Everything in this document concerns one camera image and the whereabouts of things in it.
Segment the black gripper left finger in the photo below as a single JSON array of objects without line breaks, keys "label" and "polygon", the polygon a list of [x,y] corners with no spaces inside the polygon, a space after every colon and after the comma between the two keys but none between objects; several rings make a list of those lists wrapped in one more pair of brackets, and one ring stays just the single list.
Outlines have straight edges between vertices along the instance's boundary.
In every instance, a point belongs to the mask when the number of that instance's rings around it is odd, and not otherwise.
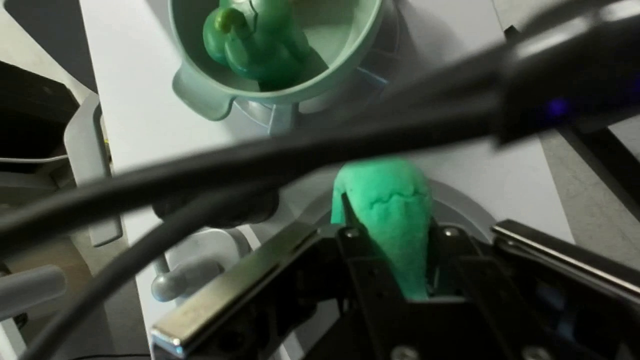
[{"label": "black gripper left finger", "polygon": [[336,252],[338,320],[317,343],[317,360],[426,360],[403,301],[378,248],[355,227],[326,227]]}]

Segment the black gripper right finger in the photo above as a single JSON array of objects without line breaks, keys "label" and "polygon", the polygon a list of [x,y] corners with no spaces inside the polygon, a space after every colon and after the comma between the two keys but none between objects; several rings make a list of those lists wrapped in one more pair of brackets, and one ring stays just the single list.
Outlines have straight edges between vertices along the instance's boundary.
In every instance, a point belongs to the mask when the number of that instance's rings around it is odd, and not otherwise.
[{"label": "black gripper right finger", "polygon": [[502,360],[553,360],[552,343],[486,246],[455,227],[436,227],[429,237],[432,294],[461,298],[475,314],[475,335]]}]

